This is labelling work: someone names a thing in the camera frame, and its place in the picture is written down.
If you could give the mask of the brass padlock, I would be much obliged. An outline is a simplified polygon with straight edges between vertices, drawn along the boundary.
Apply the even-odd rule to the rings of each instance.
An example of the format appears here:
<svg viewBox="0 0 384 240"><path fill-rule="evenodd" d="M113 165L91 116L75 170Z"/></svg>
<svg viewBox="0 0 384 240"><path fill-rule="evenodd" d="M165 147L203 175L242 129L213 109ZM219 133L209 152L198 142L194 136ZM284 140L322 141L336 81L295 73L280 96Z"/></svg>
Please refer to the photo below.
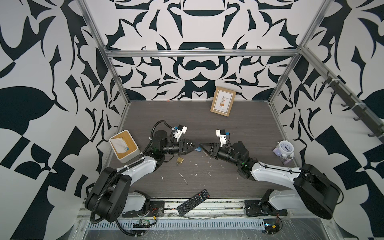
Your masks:
<svg viewBox="0 0 384 240"><path fill-rule="evenodd" d="M184 161L184 159L183 159L183 158L181 158L181 157L178 157L176 165L177 165L177 166L179 166L180 164L182 164L182 163L183 163L183 161Z"/></svg>

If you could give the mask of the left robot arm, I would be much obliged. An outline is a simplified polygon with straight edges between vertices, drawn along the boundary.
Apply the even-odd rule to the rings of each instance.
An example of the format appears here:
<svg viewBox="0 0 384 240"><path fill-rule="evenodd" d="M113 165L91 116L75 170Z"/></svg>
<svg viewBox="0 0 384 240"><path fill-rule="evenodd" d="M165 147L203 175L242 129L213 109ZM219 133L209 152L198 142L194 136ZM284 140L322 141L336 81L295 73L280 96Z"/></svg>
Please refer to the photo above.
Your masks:
<svg viewBox="0 0 384 240"><path fill-rule="evenodd" d="M198 147L197 143L182 137L187 127L179 125L170 129L171 132L167 133L153 127L150 141L137 161L122 168L107 167L101 172L85 202L85 208L91 212L91 224L102 221L116 223L122 233L137 238L157 223L157 217L154 216L153 222L133 224L133 229L129 231L123 228L118 219L124 213L147 216L150 213L150 196L141 191L131 193L131 185L158 170L165 163L166 155L183 156Z"/></svg>

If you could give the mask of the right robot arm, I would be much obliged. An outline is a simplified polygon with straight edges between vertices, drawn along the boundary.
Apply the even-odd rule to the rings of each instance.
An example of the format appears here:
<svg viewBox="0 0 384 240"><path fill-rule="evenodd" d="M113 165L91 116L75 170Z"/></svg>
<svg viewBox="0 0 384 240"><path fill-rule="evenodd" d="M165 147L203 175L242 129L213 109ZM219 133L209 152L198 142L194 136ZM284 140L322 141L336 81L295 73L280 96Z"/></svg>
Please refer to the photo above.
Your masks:
<svg viewBox="0 0 384 240"><path fill-rule="evenodd" d="M312 165L299 168L268 165L251 158L245 145L239 141L232 146L218 143L201 144L200 148L211 158L237 166L239 175L247 180L269 182L287 188L268 190L260 202L262 214L286 209L308 209L326 220L333 217L342 190L325 174Z"/></svg>

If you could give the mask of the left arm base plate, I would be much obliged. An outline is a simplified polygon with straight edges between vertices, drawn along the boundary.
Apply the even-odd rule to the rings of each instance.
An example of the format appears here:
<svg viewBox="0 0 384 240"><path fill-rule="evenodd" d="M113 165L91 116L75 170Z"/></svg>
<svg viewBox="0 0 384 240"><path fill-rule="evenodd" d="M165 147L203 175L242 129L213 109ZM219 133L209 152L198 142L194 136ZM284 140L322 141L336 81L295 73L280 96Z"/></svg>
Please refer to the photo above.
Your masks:
<svg viewBox="0 0 384 240"><path fill-rule="evenodd" d="M122 214L123 218L139 218L139 217L162 217L164 215L165 201L145 202L143 208L139 211L129 211Z"/></svg>

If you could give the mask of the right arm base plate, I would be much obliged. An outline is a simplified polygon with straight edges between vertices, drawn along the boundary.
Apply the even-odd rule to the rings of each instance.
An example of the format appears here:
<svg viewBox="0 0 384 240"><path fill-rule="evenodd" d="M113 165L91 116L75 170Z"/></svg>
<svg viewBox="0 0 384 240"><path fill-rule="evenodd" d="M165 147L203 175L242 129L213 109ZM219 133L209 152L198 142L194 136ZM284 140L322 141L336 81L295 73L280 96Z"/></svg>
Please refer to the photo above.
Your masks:
<svg viewBox="0 0 384 240"><path fill-rule="evenodd" d="M245 213L248 217L263 216L287 216L286 209L277 210L268 201L262 200L245 200Z"/></svg>

